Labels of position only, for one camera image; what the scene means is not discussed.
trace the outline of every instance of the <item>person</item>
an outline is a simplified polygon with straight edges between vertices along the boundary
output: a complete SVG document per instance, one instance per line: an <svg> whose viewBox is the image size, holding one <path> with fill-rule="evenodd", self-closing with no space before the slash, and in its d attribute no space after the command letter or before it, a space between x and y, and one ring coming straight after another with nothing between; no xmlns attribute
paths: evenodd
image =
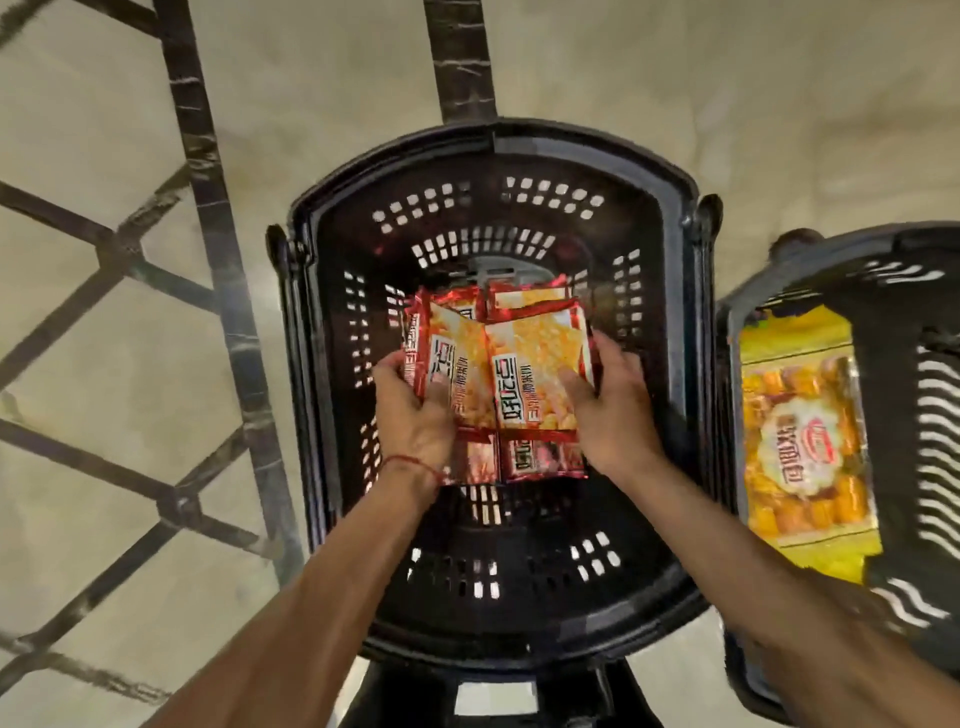
<svg viewBox="0 0 960 728"><path fill-rule="evenodd" d="M750 646L793 719L817 727L956 725L956 683L877 628L862 602L793 566L673 467L654 429L639 357L602 333L595 340L599 393L572 372L562 376L585 456ZM453 447L447 383L431 382L420 402L398 372L402 360L402 352L390 354L373 372L385 456L373 488L151 728L326 725Z"/></svg>

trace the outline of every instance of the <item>black plastic basket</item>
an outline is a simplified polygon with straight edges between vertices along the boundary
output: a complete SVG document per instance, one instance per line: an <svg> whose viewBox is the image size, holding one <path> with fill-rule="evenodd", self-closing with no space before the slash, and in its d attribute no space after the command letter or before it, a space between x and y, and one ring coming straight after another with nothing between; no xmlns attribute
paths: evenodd
<svg viewBox="0 0 960 728"><path fill-rule="evenodd" d="M960 224L895 225L782 246L718 306L721 476L746 519L737 342L754 311L824 304L853 326L884 553L866 583L917 651L960 679ZM753 713L787 723L728 635L727 674Z"/></svg>
<svg viewBox="0 0 960 728"><path fill-rule="evenodd" d="M380 462L370 368L399 301L485 275L572 278L594 326L640 351L669 456L712 495L711 246L719 200L650 152L527 120L447 126L342 167L268 233L281 278L310 545ZM465 678L583 669L706 605L604 477L444 489L364 654Z"/></svg>

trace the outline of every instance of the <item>marble floor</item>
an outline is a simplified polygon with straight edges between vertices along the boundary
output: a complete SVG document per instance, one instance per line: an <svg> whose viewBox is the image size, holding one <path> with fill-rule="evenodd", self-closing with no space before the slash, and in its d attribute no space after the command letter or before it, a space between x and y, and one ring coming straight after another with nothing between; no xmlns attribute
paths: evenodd
<svg viewBox="0 0 960 728"><path fill-rule="evenodd" d="M297 572L264 230L462 108L417 0L187 9L0 0L2 725L139 725ZM953 0L483 12L474 106L619 134L719 193L718 293L782 231L960 218ZM712 612L631 665L668 726L766 723L727 688ZM470 710L522 697L482 687Z"/></svg>

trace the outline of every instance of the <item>red logo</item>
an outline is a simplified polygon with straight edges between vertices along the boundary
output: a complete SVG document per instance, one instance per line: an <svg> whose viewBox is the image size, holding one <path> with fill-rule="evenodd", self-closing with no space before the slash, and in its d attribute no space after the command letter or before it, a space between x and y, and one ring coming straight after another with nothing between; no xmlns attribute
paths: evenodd
<svg viewBox="0 0 960 728"><path fill-rule="evenodd" d="M819 417L806 424L802 442L810 458L818 463L829 465L836 458L836 449L830 441L827 426Z"/></svg>

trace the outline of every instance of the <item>bracelet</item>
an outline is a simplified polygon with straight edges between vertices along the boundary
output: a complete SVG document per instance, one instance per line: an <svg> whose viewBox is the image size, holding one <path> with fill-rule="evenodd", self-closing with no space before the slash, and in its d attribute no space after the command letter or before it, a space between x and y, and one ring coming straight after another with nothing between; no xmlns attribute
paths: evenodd
<svg viewBox="0 0 960 728"><path fill-rule="evenodd" d="M431 468L429 465L424 463L418 457L414 457L412 455L399 455L399 454L387 455L387 457L384 458L383 465L380 466L381 470L387 467L387 463L389 463L391 460L400 460L401 462L404 462L404 463L412 463L413 465L419 465L421 468L424 468L431 475L433 475L434 479L437 481L438 488L444 485L444 483L446 483L446 477L444 476L443 473L436 470L435 468Z"/></svg>

